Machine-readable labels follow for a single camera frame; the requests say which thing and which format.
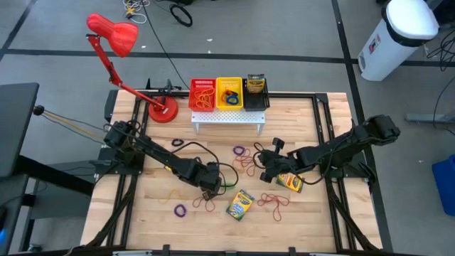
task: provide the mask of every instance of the lamp arm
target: lamp arm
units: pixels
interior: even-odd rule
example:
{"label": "lamp arm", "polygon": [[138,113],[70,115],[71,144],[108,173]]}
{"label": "lamp arm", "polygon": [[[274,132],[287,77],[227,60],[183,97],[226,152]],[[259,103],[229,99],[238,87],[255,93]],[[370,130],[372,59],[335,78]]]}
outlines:
{"label": "lamp arm", "polygon": [[120,76],[117,74],[117,71],[115,71],[114,65],[107,57],[105,50],[103,50],[103,48],[101,47],[99,35],[87,34],[87,40],[92,45],[93,49],[95,50],[96,54],[100,58],[103,65],[106,67],[106,70],[110,76],[109,82],[111,82],[113,85],[120,87],[123,90],[126,90],[126,91],[132,93],[133,95],[136,95],[136,97],[139,97],[139,98],[151,103],[154,106],[154,109],[156,111],[165,109],[164,105],[161,104],[160,102],[158,102],[157,100],[147,97],[146,95],[136,91],[135,89],[131,88],[130,86],[123,84],[123,81],[120,79]]}

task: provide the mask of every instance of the white trash can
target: white trash can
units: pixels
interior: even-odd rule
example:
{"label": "white trash can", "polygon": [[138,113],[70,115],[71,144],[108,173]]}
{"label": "white trash can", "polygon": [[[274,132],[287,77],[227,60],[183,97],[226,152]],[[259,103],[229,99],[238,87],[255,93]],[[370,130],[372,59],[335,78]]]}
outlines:
{"label": "white trash can", "polygon": [[382,81],[417,48],[433,39],[439,24],[423,0],[392,0],[358,55],[362,77]]}

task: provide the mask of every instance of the red basket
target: red basket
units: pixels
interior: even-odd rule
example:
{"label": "red basket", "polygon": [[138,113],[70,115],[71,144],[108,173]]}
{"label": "red basket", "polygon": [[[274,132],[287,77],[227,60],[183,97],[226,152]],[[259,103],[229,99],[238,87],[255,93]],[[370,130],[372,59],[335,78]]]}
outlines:
{"label": "red basket", "polygon": [[191,79],[188,106],[197,112],[212,112],[215,109],[216,79]]}

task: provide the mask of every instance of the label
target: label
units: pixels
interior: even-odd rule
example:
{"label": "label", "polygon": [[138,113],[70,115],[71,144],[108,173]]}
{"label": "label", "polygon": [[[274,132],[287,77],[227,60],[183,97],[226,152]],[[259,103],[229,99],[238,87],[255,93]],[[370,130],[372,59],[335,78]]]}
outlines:
{"label": "label", "polygon": [[375,51],[375,49],[378,47],[378,45],[381,43],[381,37],[379,34],[376,35],[376,37],[371,41],[370,46],[368,48],[370,49],[370,54]]}

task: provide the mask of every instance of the blue bin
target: blue bin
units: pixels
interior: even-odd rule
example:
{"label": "blue bin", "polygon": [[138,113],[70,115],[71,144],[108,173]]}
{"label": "blue bin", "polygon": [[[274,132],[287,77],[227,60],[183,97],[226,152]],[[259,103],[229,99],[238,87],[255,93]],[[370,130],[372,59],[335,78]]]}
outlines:
{"label": "blue bin", "polygon": [[455,216],[455,155],[433,164],[433,174],[444,212]]}

